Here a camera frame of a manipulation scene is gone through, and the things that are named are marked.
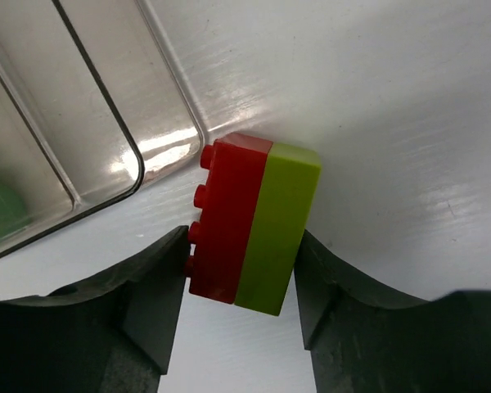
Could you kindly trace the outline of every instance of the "stacked toy blocks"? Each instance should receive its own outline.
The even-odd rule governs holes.
[[[241,133],[202,152],[189,292],[279,315],[320,174],[318,155]]]

